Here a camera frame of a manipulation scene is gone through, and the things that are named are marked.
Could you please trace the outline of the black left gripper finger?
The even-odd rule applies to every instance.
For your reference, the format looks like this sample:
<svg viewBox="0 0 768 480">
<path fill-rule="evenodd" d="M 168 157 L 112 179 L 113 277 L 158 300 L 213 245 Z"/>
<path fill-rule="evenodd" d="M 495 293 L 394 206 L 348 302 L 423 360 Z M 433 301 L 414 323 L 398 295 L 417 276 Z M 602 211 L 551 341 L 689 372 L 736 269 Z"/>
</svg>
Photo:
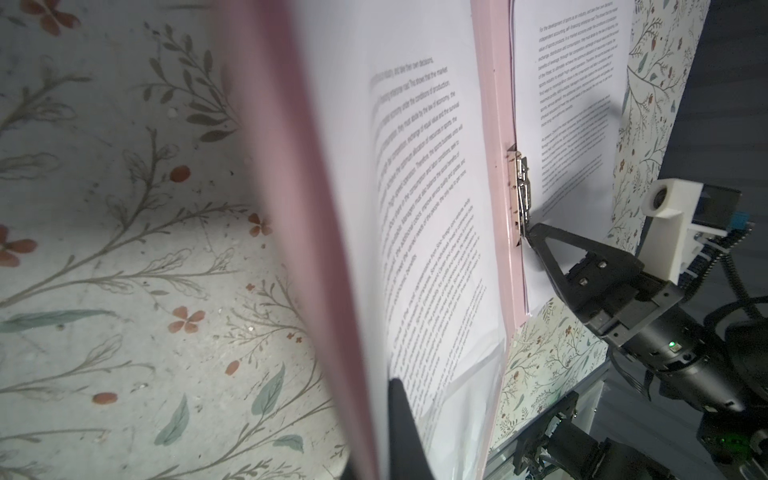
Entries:
<svg viewBox="0 0 768 480">
<path fill-rule="evenodd" d="M 433 480 L 403 382 L 388 384 L 388 427 L 391 480 Z"/>
</svg>

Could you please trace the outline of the printed paper sheet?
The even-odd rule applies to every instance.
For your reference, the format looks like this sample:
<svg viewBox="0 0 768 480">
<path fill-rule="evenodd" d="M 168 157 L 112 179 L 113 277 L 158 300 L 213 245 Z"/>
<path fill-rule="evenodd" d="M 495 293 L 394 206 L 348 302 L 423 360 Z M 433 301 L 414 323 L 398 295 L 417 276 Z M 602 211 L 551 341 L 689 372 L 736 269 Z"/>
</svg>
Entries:
<svg viewBox="0 0 768 480">
<path fill-rule="evenodd" d="M 630 1 L 512 2 L 514 126 L 529 227 L 607 235 L 632 23 Z"/>
<path fill-rule="evenodd" d="M 467 1 L 289 5 L 361 330 L 376 473 L 387 384 L 415 420 L 497 345 L 481 84 Z"/>
</svg>

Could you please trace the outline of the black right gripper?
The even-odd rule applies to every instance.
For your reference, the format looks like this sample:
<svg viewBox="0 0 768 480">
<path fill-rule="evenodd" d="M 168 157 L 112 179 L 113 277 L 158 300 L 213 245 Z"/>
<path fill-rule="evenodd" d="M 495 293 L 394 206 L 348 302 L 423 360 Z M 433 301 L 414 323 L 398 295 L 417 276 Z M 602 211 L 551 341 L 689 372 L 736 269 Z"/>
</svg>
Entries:
<svg viewBox="0 0 768 480">
<path fill-rule="evenodd" d="M 544 223 L 527 240 L 558 297 L 609 346 L 657 372 L 700 359 L 701 328 L 678 306 L 680 290 L 642 273 L 637 257 Z"/>
</svg>

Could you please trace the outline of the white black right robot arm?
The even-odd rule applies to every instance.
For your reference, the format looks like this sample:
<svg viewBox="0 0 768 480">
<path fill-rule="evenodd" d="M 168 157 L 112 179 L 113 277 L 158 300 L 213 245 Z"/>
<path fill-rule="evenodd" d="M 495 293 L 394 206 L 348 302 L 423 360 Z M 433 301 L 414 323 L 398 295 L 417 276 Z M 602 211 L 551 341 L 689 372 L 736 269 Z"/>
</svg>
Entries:
<svg viewBox="0 0 768 480">
<path fill-rule="evenodd" d="M 740 293 L 735 302 L 702 322 L 683 304 L 718 260 L 742 240 L 733 230 L 708 242 L 692 273 L 652 269 L 660 248 L 646 244 L 639 255 L 546 224 L 527 239 L 558 297 L 611 355 L 640 362 L 643 380 L 632 386 L 661 394 L 702 413 L 700 444 L 729 479 L 767 475 L 767 320 L 762 299 Z"/>
</svg>

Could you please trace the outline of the pink file folder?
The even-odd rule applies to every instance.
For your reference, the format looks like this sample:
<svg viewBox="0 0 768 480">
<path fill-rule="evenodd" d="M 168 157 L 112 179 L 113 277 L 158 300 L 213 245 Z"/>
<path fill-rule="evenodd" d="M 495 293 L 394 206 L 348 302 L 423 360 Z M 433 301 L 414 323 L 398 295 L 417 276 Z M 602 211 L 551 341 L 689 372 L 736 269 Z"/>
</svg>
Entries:
<svg viewBox="0 0 768 480">
<path fill-rule="evenodd" d="M 350 271 L 322 157 L 307 78 L 289 5 L 293 1 L 221 1 L 220 32 L 228 53 L 242 135 L 262 198 L 273 217 L 304 322 L 327 378 L 350 448 L 345 478 L 390 479 L 376 473 L 372 413 L 367 406 L 361 330 Z M 498 286 L 511 338 L 527 318 L 523 251 L 506 152 L 516 145 L 510 12 L 507 1 L 467 1 L 481 84 Z"/>
</svg>

